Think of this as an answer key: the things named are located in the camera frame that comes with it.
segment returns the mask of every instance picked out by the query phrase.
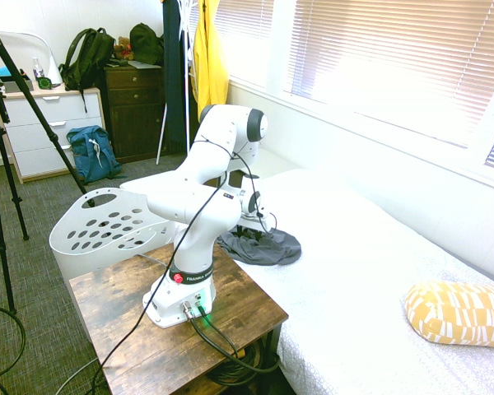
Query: white bedspread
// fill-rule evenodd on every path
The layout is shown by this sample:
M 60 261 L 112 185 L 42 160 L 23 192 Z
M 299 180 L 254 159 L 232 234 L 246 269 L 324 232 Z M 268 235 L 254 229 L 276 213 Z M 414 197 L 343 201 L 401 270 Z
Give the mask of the white bedspread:
M 293 170 L 265 179 L 263 198 L 302 257 L 240 265 L 289 314 L 278 354 L 296 393 L 494 394 L 494 348 L 427 342 L 403 307 L 418 281 L 491 280 L 343 181 Z

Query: tripod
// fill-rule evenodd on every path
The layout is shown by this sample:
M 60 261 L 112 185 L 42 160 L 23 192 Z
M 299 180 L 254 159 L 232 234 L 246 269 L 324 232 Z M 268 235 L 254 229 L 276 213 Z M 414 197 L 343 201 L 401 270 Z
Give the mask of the tripod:
M 33 99 L 33 96 L 31 95 L 29 88 L 24 82 L 24 79 L 22 78 L 20 72 L 16 68 L 15 63 L 12 61 L 11 57 L 9 56 L 9 53 L 7 53 L 1 40 L 0 40 L 0 58 L 6 65 L 7 69 L 12 75 L 13 80 L 16 82 L 21 92 L 26 97 L 31 108 L 35 112 L 35 115 L 40 121 L 40 124 L 42 125 L 44 130 L 46 131 L 49 140 L 55 145 L 55 148 L 57 149 L 57 152 L 59 153 L 60 157 L 63 159 L 64 164 L 68 168 L 69 172 L 72 174 L 75 183 L 77 184 L 79 189 L 81 189 L 81 192 L 83 194 L 86 193 L 86 189 L 84 188 L 84 185 L 82 185 L 81 180 L 78 178 L 77 172 L 75 171 L 75 169 L 73 169 L 72 164 L 69 162 L 68 158 L 66 157 L 66 154 L 64 154 L 64 151 L 60 146 L 60 144 L 58 144 L 58 136 L 53 132 L 53 130 L 51 130 L 51 127 L 49 126 L 48 122 L 45 120 L 44 115 L 42 115 L 39 106 L 36 104 L 35 99 Z M 2 119 L 3 123 L 9 123 L 9 116 L 7 115 L 7 110 L 3 102 L 3 99 L 4 99 L 4 95 L 0 91 L 0 118 Z M 24 216 L 22 215 L 22 210 L 20 207 L 20 202 L 22 201 L 22 199 L 18 196 L 18 193 L 16 191 L 15 180 L 13 178 L 13 174 L 11 171 L 9 159 L 7 158 L 6 146 L 3 141 L 4 134 L 6 134 L 6 130 L 0 124 L 0 155 L 2 156 L 3 165 L 6 169 L 7 181 L 9 182 L 9 188 L 11 189 L 12 201 L 15 203 L 16 206 L 16 213 L 18 214 L 18 221 L 20 222 L 22 235 L 24 240 L 28 240 L 29 235 L 27 234 L 26 223 L 24 222 Z M 90 204 L 91 207 L 93 206 L 93 201 L 90 201 L 88 203 Z M 3 271 L 4 282 L 6 285 L 7 303 L 9 305 L 9 311 L 15 313 L 16 309 L 13 300 L 11 278 L 9 277 L 9 266 L 7 265 L 6 243 L 3 237 L 1 217 L 0 217 L 0 259 L 2 261 L 2 271 Z

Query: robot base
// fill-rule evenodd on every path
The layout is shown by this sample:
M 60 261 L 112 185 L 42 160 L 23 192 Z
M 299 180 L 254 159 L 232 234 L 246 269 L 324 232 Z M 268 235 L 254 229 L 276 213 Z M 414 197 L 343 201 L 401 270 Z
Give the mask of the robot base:
M 151 286 L 151 291 L 142 297 L 143 307 L 147 307 L 150 296 L 157 288 L 158 283 L 159 280 L 155 281 Z M 188 285 L 177 284 L 167 274 L 153 301 L 148 306 L 147 315 L 158 327 L 168 328 L 187 320 L 181 305 L 183 302 L 189 302 L 193 308 L 194 316 L 199 317 L 201 314 L 196 308 L 196 302 L 201 303 L 205 313 L 209 314 L 212 311 L 212 302 L 215 298 L 216 288 L 212 276 L 205 281 Z

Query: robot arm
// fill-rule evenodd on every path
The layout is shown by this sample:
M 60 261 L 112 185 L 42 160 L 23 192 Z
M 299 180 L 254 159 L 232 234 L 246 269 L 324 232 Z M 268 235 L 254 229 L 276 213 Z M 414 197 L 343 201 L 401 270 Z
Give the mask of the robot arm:
M 194 144 L 177 170 L 121 185 L 123 189 L 146 195 L 150 211 L 158 216 L 185 224 L 193 220 L 189 228 L 176 235 L 174 244 L 179 247 L 175 259 L 147 308 L 147 314 L 158 326 L 166 328 L 183 322 L 185 316 L 180 306 L 185 301 L 191 305 L 199 302 L 210 313 L 216 295 L 212 249 L 217 236 L 247 217 L 252 217 L 247 222 L 249 225 L 259 223 L 256 207 L 260 208 L 261 202 L 252 183 L 244 182 L 245 189 L 232 188 L 226 177 L 230 171 L 254 162 L 266 130 L 267 119 L 258 110 L 234 105 L 211 106 L 203 111 Z M 241 152 L 245 164 L 233 152 Z M 217 193 L 215 188 L 203 185 L 216 177 L 225 177 Z M 145 306 L 158 281 L 144 296 Z

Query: basket hole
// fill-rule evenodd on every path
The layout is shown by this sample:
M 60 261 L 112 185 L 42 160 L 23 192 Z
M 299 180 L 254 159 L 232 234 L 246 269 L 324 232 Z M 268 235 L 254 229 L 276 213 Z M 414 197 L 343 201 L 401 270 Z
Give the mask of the basket hole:
M 92 197 L 91 199 L 88 199 L 88 200 L 93 200 L 93 202 L 95 203 L 94 207 L 90 207 L 88 205 L 88 202 L 84 202 L 82 204 L 82 208 L 97 208 L 99 206 L 102 206 L 103 204 L 111 202 L 115 198 L 116 198 L 116 196 L 113 195 L 112 193 L 107 193 L 104 195 L 95 196 L 95 197 Z

